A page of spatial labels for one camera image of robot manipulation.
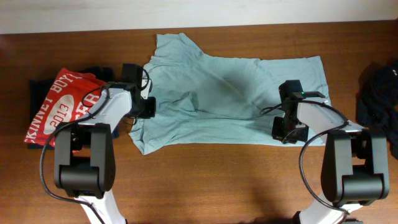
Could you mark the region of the light blue t-shirt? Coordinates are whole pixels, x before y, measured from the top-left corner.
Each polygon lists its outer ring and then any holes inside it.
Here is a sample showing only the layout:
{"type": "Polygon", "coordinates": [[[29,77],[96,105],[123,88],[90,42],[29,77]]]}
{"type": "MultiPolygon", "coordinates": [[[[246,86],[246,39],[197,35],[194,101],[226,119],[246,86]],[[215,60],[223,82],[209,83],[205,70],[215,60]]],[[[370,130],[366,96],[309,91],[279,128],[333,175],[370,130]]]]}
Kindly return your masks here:
{"type": "Polygon", "coordinates": [[[282,60],[208,55],[185,34],[159,34],[145,65],[153,82],[155,116],[129,135],[143,154],[174,144],[279,146],[271,135],[279,86],[299,80],[305,91],[329,94],[319,56],[282,60]]]}

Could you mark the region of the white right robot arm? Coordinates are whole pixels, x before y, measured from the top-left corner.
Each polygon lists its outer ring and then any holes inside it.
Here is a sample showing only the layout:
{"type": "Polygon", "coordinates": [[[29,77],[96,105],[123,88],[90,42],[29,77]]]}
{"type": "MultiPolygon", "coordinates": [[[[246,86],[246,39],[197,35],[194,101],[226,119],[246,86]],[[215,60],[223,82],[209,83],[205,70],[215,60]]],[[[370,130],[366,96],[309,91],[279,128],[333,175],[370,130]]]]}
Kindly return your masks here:
{"type": "Polygon", "coordinates": [[[390,190],[386,137],[352,123],[321,97],[286,97],[275,105],[272,137],[282,143],[302,141],[300,176],[314,201],[298,211],[293,223],[347,223],[351,212],[385,199],[390,190]],[[317,140],[325,143],[320,194],[307,181],[303,157],[317,140]]]}

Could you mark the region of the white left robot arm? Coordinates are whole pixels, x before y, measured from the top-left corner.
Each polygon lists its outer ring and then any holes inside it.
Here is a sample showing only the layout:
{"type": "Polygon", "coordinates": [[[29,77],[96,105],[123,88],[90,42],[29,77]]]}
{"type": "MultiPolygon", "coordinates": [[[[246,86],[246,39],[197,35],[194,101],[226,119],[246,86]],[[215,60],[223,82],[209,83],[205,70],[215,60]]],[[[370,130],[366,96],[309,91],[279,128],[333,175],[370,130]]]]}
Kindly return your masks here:
{"type": "Polygon", "coordinates": [[[53,134],[54,182],[63,201],[83,207],[91,223],[126,223],[113,194],[116,160],[113,131],[123,118],[153,118],[152,81],[110,82],[88,113],[53,134]]]}

